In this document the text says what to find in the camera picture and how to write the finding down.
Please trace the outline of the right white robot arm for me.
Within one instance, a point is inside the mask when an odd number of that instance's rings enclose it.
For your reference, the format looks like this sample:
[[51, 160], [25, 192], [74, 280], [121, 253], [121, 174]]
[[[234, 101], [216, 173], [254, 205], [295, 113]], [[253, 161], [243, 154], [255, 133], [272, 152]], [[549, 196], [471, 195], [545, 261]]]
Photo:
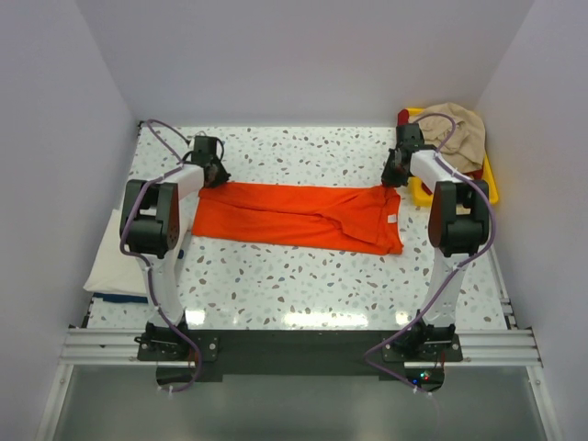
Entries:
[[396, 128], [396, 145], [389, 150], [381, 181], [386, 187], [405, 187], [411, 177], [433, 191], [427, 231], [435, 249], [434, 266], [424, 305], [398, 335], [415, 333], [409, 339], [410, 351], [428, 361], [442, 349], [441, 338], [433, 330], [455, 329], [463, 279], [469, 264], [490, 248], [494, 214], [488, 184], [450, 165], [424, 141], [416, 123]]

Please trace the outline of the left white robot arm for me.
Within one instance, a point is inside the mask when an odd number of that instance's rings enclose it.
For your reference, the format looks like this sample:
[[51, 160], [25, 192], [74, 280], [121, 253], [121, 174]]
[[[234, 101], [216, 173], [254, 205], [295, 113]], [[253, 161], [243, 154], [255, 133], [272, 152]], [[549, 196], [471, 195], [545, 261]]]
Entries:
[[177, 328], [185, 319], [174, 259], [188, 228], [182, 220], [186, 198], [231, 177], [222, 164], [224, 143], [219, 138], [197, 135], [187, 145], [187, 154], [171, 171], [127, 183], [120, 215], [119, 250], [137, 261], [153, 310], [148, 323], [158, 327]]

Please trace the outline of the orange t shirt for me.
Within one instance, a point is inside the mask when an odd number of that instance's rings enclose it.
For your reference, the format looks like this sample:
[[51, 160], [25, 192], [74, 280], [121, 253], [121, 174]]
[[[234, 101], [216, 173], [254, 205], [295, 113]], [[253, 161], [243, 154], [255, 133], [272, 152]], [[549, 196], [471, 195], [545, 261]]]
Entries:
[[192, 234], [244, 243], [401, 254], [401, 197], [392, 187], [231, 182], [198, 193]]

